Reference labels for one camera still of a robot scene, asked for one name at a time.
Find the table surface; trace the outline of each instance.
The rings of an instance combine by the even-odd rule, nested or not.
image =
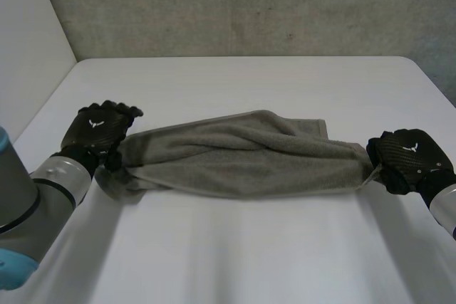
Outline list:
[[[130,58],[80,62],[15,147],[32,171],[77,110],[105,99],[145,112],[129,133],[266,109],[326,120],[358,142],[419,127],[456,161],[456,110],[399,57]],[[416,194],[269,201],[93,184],[21,289],[2,303],[454,303],[456,243]]]

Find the black glove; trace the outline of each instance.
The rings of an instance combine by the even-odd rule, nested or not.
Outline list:
[[[135,118],[141,116],[143,112],[136,107],[108,100],[102,105],[93,103],[81,108],[62,140],[62,151],[72,150],[74,154],[73,151],[80,153],[83,148],[83,153],[96,158],[95,163],[116,170],[122,162],[117,148]]]
[[[451,161],[422,130],[384,132],[380,138],[370,139],[366,149],[373,166],[383,166],[380,178],[391,194],[424,193],[429,186],[420,183],[425,184],[422,181],[431,174],[431,179],[454,179]]]

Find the gray wall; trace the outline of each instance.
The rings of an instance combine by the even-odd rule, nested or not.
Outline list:
[[[456,103],[456,0],[51,0],[77,59],[412,58]]]

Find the finger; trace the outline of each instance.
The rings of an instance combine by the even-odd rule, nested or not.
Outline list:
[[[392,135],[392,132],[384,131],[380,137],[380,139],[383,139],[384,137],[387,137],[388,135]]]
[[[106,100],[106,101],[101,105],[102,108],[105,108],[105,109],[107,109],[107,110],[112,110],[112,109],[115,108],[115,106],[116,106],[116,103],[113,102],[113,101],[111,101],[111,100]]]
[[[142,117],[144,115],[144,112],[136,106],[132,106],[130,111],[133,117]]]
[[[379,142],[380,138],[372,138],[369,139],[368,146],[366,146],[366,151],[374,168],[381,163],[377,155],[377,145]]]
[[[92,110],[94,108],[99,108],[100,106],[97,104],[97,103],[93,103],[92,105],[88,106],[88,107],[82,107],[78,113],[80,112],[85,112],[86,110]]]
[[[108,171],[114,172],[122,167],[122,155],[120,152],[115,151],[110,154],[105,162],[105,168]]]
[[[391,194],[405,195],[412,191],[402,175],[388,166],[382,168],[380,171],[380,178],[388,192]]]
[[[92,105],[88,106],[89,110],[97,110],[98,108],[100,108],[100,105],[97,103],[93,103]]]

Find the concrete wall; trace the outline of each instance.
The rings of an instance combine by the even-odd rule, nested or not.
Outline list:
[[[417,62],[456,103],[456,0],[52,3],[79,60],[130,56],[397,55]]]
[[[11,140],[75,64],[49,0],[0,0],[0,125]]]

